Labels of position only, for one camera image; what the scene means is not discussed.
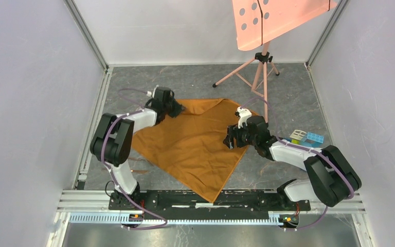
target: white wall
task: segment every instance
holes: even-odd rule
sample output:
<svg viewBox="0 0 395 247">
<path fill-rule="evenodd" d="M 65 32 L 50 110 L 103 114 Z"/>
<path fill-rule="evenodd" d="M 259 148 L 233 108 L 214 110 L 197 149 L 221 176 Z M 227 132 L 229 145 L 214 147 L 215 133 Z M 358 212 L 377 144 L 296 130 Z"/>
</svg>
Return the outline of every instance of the white wall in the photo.
<svg viewBox="0 0 395 247">
<path fill-rule="evenodd" d="M 0 246 L 44 246 L 103 71 L 61 0 L 0 0 Z"/>
<path fill-rule="evenodd" d="M 238 63 L 231 0 L 75 0 L 109 64 Z M 271 42 L 276 62 L 305 62 L 331 16 L 327 12 Z"/>
<path fill-rule="evenodd" d="M 312 74 L 335 143 L 360 175 L 378 246 L 395 246 L 395 1 L 350 1 Z"/>
</svg>

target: gray floor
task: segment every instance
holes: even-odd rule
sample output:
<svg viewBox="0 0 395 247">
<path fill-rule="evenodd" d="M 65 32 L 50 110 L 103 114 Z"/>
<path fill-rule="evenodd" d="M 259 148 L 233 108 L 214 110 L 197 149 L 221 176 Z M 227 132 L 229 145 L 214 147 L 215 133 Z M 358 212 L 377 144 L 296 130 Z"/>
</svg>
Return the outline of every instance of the gray floor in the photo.
<svg viewBox="0 0 395 247">
<path fill-rule="evenodd" d="M 315 215 L 301 215 L 301 225 Z M 63 246 L 361 246 L 350 215 L 326 215 L 311 229 L 283 232 L 268 225 L 172 225 L 150 231 L 126 231 L 115 224 L 69 224 Z"/>
<path fill-rule="evenodd" d="M 132 87 L 151 90 L 156 85 L 170 87 L 174 90 L 176 98 L 229 98 L 243 104 L 256 95 L 237 76 L 232 76 L 215 89 L 211 87 L 213 83 L 238 66 L 225 64 L 114 68 L 104 112 L 122 114 L 137 109 L 137 106 L 121 98 L 118 94 L 119 89 Z M 279 77 L 275 74 L 269 76 L 268 100 L 278 115 L 279 135 L 288 137 L 293 130 L 299 129 L 323 135 L 324 146 L 330 144 L 325 121 L 305 66 L 300 63 L 276 64 L 276 66 L 281 74 Z M 252 81 L 256 67 L 256 64 L 249 65 L 240 74 Z M 129 91 L 123 95 L 140 103 L 147 101 L 147 97 L 141 93 Z M 262 102 L 252 103 L 248 108 L 263 114 Z M 269 129 L 275 134 L 271 113 L 269 113 Z M 141 156 L 133 151 L 130 157 Z M 181 182 L 145 161 L 130 161 L 130 166 L 132 169 L 149 171 L 146 174 L 135 174 L 141 189 L 187 189 Z M 307 175 L 294 166 L 268 161 L 260 157 L 251 147 L 225 188 L 276 188 L 293 178 L 307 178 Z M 107 171 L 96 158 L 92 157 L 85 189 L 104 189 L 108 180 L 110 176 Z"/>
</svg>

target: brown cloth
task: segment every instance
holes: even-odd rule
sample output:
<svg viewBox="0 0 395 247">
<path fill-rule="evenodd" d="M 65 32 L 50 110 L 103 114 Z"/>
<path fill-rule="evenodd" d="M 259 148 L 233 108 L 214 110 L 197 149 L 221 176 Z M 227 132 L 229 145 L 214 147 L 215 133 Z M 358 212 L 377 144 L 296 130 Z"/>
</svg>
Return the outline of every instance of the brown cloth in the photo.
<svg viewBox="0 0 395 247">
<path fill-rule="evenodd" d="M 240 105 L 229 99 L 177 101 L 186 107 L 183 113 L 136 132 L 132 147 L 212 203 L 247 150 L 222 143 L 228 125 L 238 123 Z"/>
</svg>

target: tripod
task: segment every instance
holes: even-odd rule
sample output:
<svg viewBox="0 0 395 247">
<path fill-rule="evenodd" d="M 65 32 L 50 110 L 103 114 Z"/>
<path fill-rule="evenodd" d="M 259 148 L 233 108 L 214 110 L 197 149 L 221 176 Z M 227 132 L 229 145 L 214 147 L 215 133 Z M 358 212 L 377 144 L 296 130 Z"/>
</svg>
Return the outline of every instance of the tripod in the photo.
<svg viewBox="0 0 395 247">
<path fill-rule="evenodd" d="M 212 85 L 212 87 L 216 87 L 218 85 L 220 85 L 220 83 L 222 83 L 223 81 L 225 81 L 226 79 L 228 79 L 229 77 L 233 76 L 233 75 L 237 75 L 240 79 L 242 79 L 247 85 L 250 86 L 251 91 L 255 94 L 257 94 L 258 96 L 261 96 L 264 98 L 265 101 L 267 101 L 267 76 L 270 75 L 270 73 L 274 70 L 275 74 L 277 76 L 279 76 L 279 71 L 276 69 L 276 66 L 274 65 L 274 63 L 272 62 L 273 56 L 269 57 L 269 52 L 268 52 L 268 46 L 270 45 L 270 41 L 267 43 L 264 43 L 263 45 L 263 51 L 260 53 L 256 53 L 255 57 L 253 59 L 250 59 L 249 61 L 245 62 L 244 64 L 242 64 L 240 67 L 236 68 L 234 71 L 232 71 L 231 73 L 229 73 L 228 75 L 226 75 L 225 77 L 223 77 L 220 81 L 214 83 Z M 250 84 L 246 79 L 244 79 L 244 77 L 242 77 L 238 72 L 243 69 L 244 67 L 248 66 L 249 64 L 251 64 L 252 62 L 254 62 L 255 60 L 260 61 L 260 63 L 258 63 L 258 68 L 257 68 L 257 72 L 255 73 L 255 78 L 254 78 L 254 82 L 252 84 Z M 270 65 L 272 66 L 272 69 L 270 70 L 270 72 L 267 73 L 267 63 L 270 63 Z M 260 78 L 260 73 L 261 70 L 263 70 L 263 80 L 260 82 L 259 85 L 257 85 L 258 83 L 258 79 Z M 264 92 L 263 94 L 258 93 L 256 90 L 257 88 L 261 85 L 264 84 Z M 264 103 L 264 119 L 266 122 L 268 122 L 268 113 L 267 113 L 267 104 Z"/>
</svg>

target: pink panel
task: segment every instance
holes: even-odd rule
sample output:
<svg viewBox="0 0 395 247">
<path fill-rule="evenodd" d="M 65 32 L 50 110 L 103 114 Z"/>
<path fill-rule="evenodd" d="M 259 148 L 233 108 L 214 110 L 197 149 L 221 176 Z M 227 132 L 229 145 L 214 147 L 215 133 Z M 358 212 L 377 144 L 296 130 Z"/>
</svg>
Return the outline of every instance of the pink panel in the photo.
<svg viewBox="0 0 395 247">
<path fill-rule="evenodd" d="M 238 49 L 252 50 L 327 12 L 337 3 L 333 0 L 232 0 L 232 6 Z"/>
</svg>

